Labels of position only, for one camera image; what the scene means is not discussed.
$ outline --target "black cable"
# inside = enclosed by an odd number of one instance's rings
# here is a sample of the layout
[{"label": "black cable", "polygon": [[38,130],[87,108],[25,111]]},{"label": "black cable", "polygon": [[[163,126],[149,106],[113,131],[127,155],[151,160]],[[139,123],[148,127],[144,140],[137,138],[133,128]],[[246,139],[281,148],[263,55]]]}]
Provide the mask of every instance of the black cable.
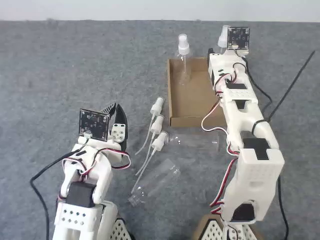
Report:
[{"label": "black cable", "polygon": [[[270,113],[269,117],[267,118],[267,121],[270,122],[271,118],[273,117],[273,115],[276,113],[276,111],[278,110],[278,108],[280,107],[280,105],[282,104],[282,102],[286,99],[287,95],[289,94],[289,92],[291,91],[291,89],[293,88],[293,86],[295,85],[295,83],[297,82],[298,78],[300,77],[302,71],[306,68],[307,64],[310,62],[311,58],[313,57],[313,55],[315,54],[315,50],[309,55],[309,57],[307,58],[307,60],[305,61],[305,63],[303,64],[303,66],[300,68],[299,72],[297,73],[297,75],[295,76],[295,78],[293,79],[292,83],[290,84],[289,88],[287,89],[287,91],[285,92],[285,94],[283,95],[283,97],[281,98],[281,100],[278,102],[278,104],[275,106],[275,108],[273,109],[273,111]],[[279,200],[279,205],[280,205],[280,210],[281,210],[281,214],[282,214],[282,218],[285,224],[285,236],[284,236],[284,240],[288,239],[288,235],[289,235],[289,224],[287,221],[287,217],[284,211],[284,206],[282,203],[282,194],[281,194],[281,176],[279,175],[279,178],[277,180],[277,186],[278,186],[278,200]]]},{"label": "black cable", "polygon": [[228,75],[228,74],[231,76],[231,80],[232,80],[232,75],[231,75],[231,73],[223,73],[223,74],[219,77],[219,79],[216,81],[216,83],[215,83],[215,85],[214,85],[214,87],[213,87],[215,93],[217,92],[216,87],[217,87],[218,83],[220,82],[220,80],[221,80],[224,76],[226,76],[226,75]]},{"label": "black cable", "polygon": [[295,78],[293,79],[292,83],[290,84],[289,88],[287,89],[287,91],[285,92],[285,94],[283,95],[283,97],[281,98],[281,100],[278,102],[278,104],[275,106],[275,108],[273,109],[273,111],[270,113],[269,117],[267,118],[267,121],[270,122],[271,118],[273,117],[273,115],[275,114],[275,112],[278,110],[278,108],[280,107],[280,105],[282,104],[282,102],[285,100],[285,98],[287,97],[287,95],[289,94],[289,92],[291,91],[291,89],[293,88],[293,86],[295,85],[295,83],[297,82],[298,78],[300,77],[302,71],[306,68],[307,64],[310,62],[311,58],[313,57],[313,55],[315,54],[316,51],[313,51],[309,57],[307,58],[307,60],[305,61],[305,63],[303,64],[303,66],[300,68],[299,72],[297,73],[297,75],[295,76]]},{"label": "black cable", "polygon": [[[307,64],[310,62],[311,58],[313,57],[313,55],[315,54],[315,50],[309,55],[309,57],[307,58],[307,60],[305,61],[305,63],[303,64],[303,66],[300,68],[299,72],[297,73],[297,75],[295,76],[295,78],[293,79],[292,83],[290,84],[290,86],[288,87],[288,89],[286,90],[286,92],[284,93],[283,97],[281,98],[281,100],[278,102],[278,104],[275,106],[275,108],[273,109],[273,111],[270,113],[270,115],[264,120],[259,120],[256,121],[253,125],[253,128],[251,130],[251,133],[254,134],[255,131],[255,127],[258,123],[261,122],[270,122],[271,118],[273,117],[273,115],[276,113],[276,111],[278,110],[278,108],[280,107],[280,105],[282,104],[282,102],[286,99],[287,95],[289,94],[289,92],[291,91],[291,89],[293,88],[293,86],[296,84],[298,78],[300,77],[301,73],[303,72],[303,70],[306,68]],[[264,106],[263,110],[262,110],[262,114],[263,112],[266,110],[266,108],[271,104],[271,102],[269,102],[266,106]]]},{"label": "black cable", "polygon": [[45,230],[46,230],[45,239],[46,240],[49,240],[49,232],[50,232],[49,212],[48,212],[48,208],[47,208],[46,202],[45,202],[44,198],[42,197],[41,193],[39,192],[39,190],[36,188],[36,186],[34,184],[34,181],[37,178],[39,178],[45,171],[47,171],[49,168],[51,168],[53,165],[61,162],[65,158],[68,158],[68,157],[72,156],[75,153],[78,153],[87,144],[88,141],[89,141],[89,139],[86,140],[85,144],[81,148],[79,148],[79,149],[77,149],[75,151],[69,152],[69,153],[63,155],[62,157],[58,158],[57,160],[53,161],[52,163],[48,164],[47,166],[45,166],[41,171],[39,171],[36,175],[34,175],[30,179],[30,185],[31,185],[32,189],[34,190],[35,194],[38,196],[38,198],[39,198],[39,200],[40,200],[40,202],[41,202],[41,204],[43,206],[43,209],[44,209]]},{"label": "black cable", "polygon": [[238,231],[237,231],[237,229],[235,229],[233,226],[230,226],[230,225],[228,225],[228,227],[229,227],[229,228],[232,228],[232,229],[235,231],[236,240],[238,240],[238,239],[239,239],[239,236],[238,236]]},{"label": "black cable", "polygon": [[253,79],[253,77],[252,77],[252,75],[251,75],[251,73],[250,73],[250,71],[249,71],[248,60],[247,60],[245,57],[242,57],[242,59],[245,61],[245,64],[246,64],[246,72],[247,72],[247,74],[248,74],[248,76],[249,76],[252,84],[253,84],[263,95],[265,95],[265,96],[269,99],[269,102],[263,107],[263,109],[262,109],[262,111],[261,111],[262,115],[264,115],[266,109],[272,104],[273,100],[272,100],[272,98],[269,96],[269,94],[267,94],[265,91],[263,91],[263,90],[259,87],[259,85],[255,82],[255,80]]},{"label": "black cable", "polygon": [[285,224],[285,236],[284,236],[284,239],[283,240],[287,240],[288,239],[288,235],[289,235],[289,224],[288,224],[288,221],[287,221],[287,217],[286,217],[286,214],[285,214],[285,211],[284,211],[284,206],[282,204],[282,195],[281,195],[281,177],[279,176],[278,178],[278,199],[279,199],[279,205],[280,205],[280,210],[281,210],[281,214],[282,214],[282,217],[283,217],[283,221],[284,221],[284,224]]}]

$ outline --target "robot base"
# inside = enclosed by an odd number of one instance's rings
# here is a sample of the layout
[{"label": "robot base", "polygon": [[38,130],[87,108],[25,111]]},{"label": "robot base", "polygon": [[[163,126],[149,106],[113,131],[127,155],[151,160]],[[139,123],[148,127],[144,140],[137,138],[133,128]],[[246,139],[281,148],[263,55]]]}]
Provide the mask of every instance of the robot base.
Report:
[{"label": "robot base", "polygon": [[[223,240],[223,221],[217,214],[207,214],[203,216],[196,230],[193,233],[192,240]],[[262,235],[256,230],[254,225],[232,225],[229,232],[230,240],[264,240]]]},{"label": "robot base", "polygon": [[118,218],[112,228],[110,240],[134,240],[126,229],[126,225],[121,218]]}]

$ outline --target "gray carpet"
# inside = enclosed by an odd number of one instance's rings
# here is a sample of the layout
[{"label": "gray carpet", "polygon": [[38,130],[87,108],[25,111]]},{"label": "gray carpet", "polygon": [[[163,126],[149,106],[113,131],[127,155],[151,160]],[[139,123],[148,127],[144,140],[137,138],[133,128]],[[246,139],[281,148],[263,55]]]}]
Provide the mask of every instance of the gray carpet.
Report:
[{"label": "gray carpet", "polygon": [[[275,102],[311,51],[319,49],[320,23],[229,24],[251,28],[251,74]],[[100,110],[109,103],[121,103],[128,117],[127,150],[133,155],[144,141],[152,102],[157,96],[168,98],[166,60],[174,55],[177,35],[187,33],[194,55],[205,56],[222,25],[202,21],[0,22],[0,238],[45,238],[44,210],[29,179],[73,147],[79,108]],[[291,240],[313,240],[320,234],[319,66],[316,52],[271,123],[286,160],[282,190]],[[256,94],[263,106],[266,98]],[[172,133],[167,102],[164,114],[165,129]],[[180,178],[147,204],[132,207],[128,196],[141,156],[132,157],[135,170],[114,171],[106,199],[117,204],[137,240],[190,239],[210,210],[208,203],[230,157],[223,152],[212,156],[197,148],[167,146],[154,161],[176,161]],[[51,234],[62,179],[58,165],[36,182],[49,208]],[[257,226],[267,240],[283,238],[285,226],[277,198]]]}]

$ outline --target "bottle cap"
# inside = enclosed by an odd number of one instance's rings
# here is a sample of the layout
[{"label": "bottle cap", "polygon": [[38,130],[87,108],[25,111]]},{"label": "bottle cap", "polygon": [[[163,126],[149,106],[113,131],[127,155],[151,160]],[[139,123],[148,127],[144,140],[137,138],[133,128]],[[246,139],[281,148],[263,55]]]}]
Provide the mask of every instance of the bottle cap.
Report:
[{"label": "bottle cap", "polygon": [[228,27],[229,25],[223,25],[221,35],[218,40],[218,46],[220,48],[226,48],[228,44]]},{"label": "bottle cap", "polygon": [[178,39],[179,39],[179,45],[178,45],[179,54],[187,55],[188,53],[190,53],[190,46],[188,43],[187,34],[184,34],[184,33],[180,34]]}]

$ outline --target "white wall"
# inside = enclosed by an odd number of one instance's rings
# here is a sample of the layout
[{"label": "white wall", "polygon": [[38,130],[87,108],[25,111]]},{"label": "white wall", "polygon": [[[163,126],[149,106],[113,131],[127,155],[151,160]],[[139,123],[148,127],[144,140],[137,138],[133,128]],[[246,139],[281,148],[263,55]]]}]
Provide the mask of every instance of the white wall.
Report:
[{"label": "white wall", "polygon": [[0,20],[320,22],[320,0],[0,0]]}]

